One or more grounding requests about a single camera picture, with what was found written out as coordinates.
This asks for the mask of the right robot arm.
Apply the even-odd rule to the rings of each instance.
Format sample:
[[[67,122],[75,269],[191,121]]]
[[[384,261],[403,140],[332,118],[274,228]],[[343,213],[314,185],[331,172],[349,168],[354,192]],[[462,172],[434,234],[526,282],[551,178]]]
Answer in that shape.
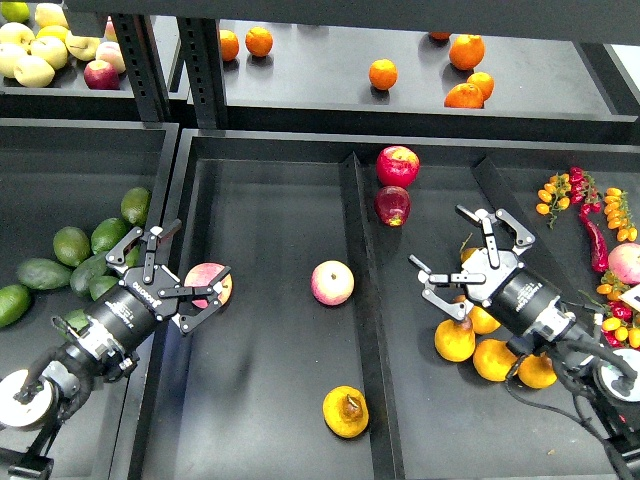
[[[547,355],[559,382],[573,399],[589,402],[605,432],[598,433],[582,410],[572,420],[601,443],[619,478],[638,478],[638,351],[606,345],[597,306],[589,309],[595,324],[591,331],[577,322],[560,291],[522,260],[535,237],[510,213],[472,212],[462,205],[456,211],[481,229],[484,245],[458,273],[436,274],[410,256],[424,286],[423,298],[455,321],[481,307],[511,332],[507,348],[516,358],[507,367],[507,379],[521,372],[528,355]]]

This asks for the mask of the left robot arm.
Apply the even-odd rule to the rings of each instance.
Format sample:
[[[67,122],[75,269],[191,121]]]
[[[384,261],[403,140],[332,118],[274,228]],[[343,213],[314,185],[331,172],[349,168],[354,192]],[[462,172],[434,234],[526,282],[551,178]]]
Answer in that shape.
[[[25,452],[13,454],[9,478],[50,477],[54,462],[47,453],[62,425],[85,405],[97,380],[117,382],[136,369],[137,348],[162,323],[172,321],[188,334],[221,308],[230,267],[187,286],[156,261],[158,248],[180,227],[174,221],[127,233],[106,254],[106,265],[119,280],[86,309],[87,326],[74,330],[63,318],[53,318],[67,341],[2,379],[2,428],[38,433]]]

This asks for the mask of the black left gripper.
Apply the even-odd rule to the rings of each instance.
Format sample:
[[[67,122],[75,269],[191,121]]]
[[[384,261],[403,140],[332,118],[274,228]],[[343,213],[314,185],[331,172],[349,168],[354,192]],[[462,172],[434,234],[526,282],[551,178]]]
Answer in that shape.
[[[184,286],[165,265],[158,266],[158,247],[181,227],[179,219],[149,230],[133,227],[105,254],[107,267],[121,276],[132,269],[122,278],[123,285],[111,287],[85,313],[93,324],[103,327],[122,353],[134,350],[170,317],[181,334],[187,335],[230,299],[230,272],[216,274],[204,286]]]

